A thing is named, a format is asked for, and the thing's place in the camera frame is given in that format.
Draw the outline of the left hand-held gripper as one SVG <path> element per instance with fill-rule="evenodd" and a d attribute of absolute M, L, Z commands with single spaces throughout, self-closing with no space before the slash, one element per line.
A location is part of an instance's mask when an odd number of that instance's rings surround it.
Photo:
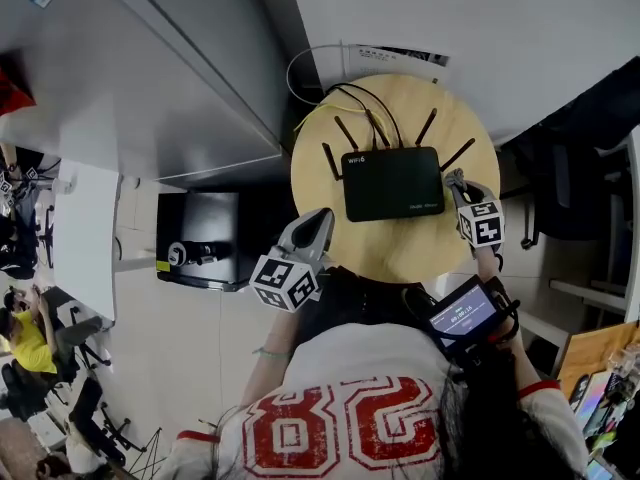
<path fill-rule="evenodd" d="M 335 224 L 330 208 L 320 208 L 289 223 L 267 255 L 261 255 L 249 285 L 259 301 L 295 313 L 309 300 L 318 301 L 318 277 L 325 271 Z"/>

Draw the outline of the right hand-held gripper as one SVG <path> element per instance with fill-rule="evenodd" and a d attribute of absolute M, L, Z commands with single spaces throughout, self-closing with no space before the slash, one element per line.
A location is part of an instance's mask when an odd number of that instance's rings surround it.
<path fill-rule="evenodd" d="M 489 248 L 497 254 L 505 239 L 505 218 L 500 201 L 488 187 L 471 181 L 466 182 L 465 192 L 458 185 L 451 186 L 450 190 L 457 210 L 459 233 L 472 253 Z"/>

